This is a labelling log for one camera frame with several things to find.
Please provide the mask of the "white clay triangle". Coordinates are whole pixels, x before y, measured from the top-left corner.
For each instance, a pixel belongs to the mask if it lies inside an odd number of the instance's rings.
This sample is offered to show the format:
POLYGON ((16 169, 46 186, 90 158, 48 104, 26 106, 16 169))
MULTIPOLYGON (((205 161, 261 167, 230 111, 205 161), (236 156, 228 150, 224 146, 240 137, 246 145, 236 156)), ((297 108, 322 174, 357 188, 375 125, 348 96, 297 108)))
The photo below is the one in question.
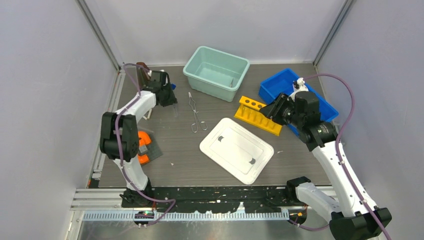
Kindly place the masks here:
POLYGON ((143 116, 142 116, 142 118, 144 119, 144 120, 149 120, 150 118, 151 118, 151 114, 152 114, 152 111, 153 111, 153 109, 151 108, 151 109, 149 109, 143 116))

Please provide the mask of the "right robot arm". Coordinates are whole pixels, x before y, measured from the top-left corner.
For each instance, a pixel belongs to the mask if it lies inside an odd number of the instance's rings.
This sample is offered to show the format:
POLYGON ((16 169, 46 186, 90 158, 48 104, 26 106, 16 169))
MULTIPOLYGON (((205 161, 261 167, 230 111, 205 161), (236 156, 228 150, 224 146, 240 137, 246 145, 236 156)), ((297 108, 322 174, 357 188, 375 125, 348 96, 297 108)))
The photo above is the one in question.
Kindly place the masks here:
POLYGON ((323 167, 337 197, 326 195, 303 176, 287 182, 288 203, 312 207, 327 221, 336 240, 368 240, 385 232, 392 220, 390 211, 378 207, 351 172, 334 125, 321 120, 320 99, 314 92, 280 93, 259 112, 274 123, 297 128, 299 139, 323 167))

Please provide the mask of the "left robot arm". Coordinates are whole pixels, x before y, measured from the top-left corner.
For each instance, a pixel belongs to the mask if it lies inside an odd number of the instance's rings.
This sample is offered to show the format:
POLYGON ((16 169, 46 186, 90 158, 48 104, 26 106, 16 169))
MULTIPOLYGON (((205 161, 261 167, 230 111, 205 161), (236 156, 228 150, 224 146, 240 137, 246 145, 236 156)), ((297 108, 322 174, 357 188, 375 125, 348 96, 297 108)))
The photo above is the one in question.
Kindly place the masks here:
POLYGON ((138 89, 130 102, 102 115, 99 141, 100 151, 119 167, 126 181, 126 190, 121 197, 141 207, 148 207, 158 200, 153 197, 151 182, 138 159, 138 122, 155 106, 167 107, 178 102, 167 72, 150 70, 148 75, 150 78, 143 89, 138 89))

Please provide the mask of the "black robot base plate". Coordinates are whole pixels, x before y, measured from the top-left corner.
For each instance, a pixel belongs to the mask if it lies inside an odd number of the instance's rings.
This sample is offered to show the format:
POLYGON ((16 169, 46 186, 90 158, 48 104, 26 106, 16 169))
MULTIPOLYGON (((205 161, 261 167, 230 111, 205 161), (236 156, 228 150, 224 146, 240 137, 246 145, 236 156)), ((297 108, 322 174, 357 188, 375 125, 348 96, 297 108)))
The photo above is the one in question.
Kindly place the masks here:
POLYGON ((121 193, 123 208, 150 208, 164 213, 234 213, 243 207, 248 214, 277 213, 283 207, 290 210, 290 220, 302 224, 306 221, 306 204, 286 195, 285 187, 279 186, 188 186, 152 187, 139 194, 125 189, 121 193))

